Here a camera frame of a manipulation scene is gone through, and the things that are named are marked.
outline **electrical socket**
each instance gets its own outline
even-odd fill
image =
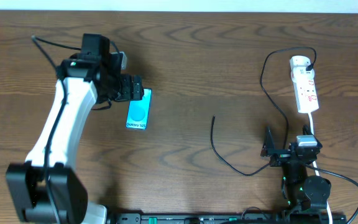
[[[319,108],[314,69],[306,71],[310,63],[310,59],[305,56],[297,55],[290,59],[291,79],[299,113],[311,113]]]

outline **white background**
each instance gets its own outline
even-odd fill
[[[0,0],[0,9],[358,13],[358,0]]]

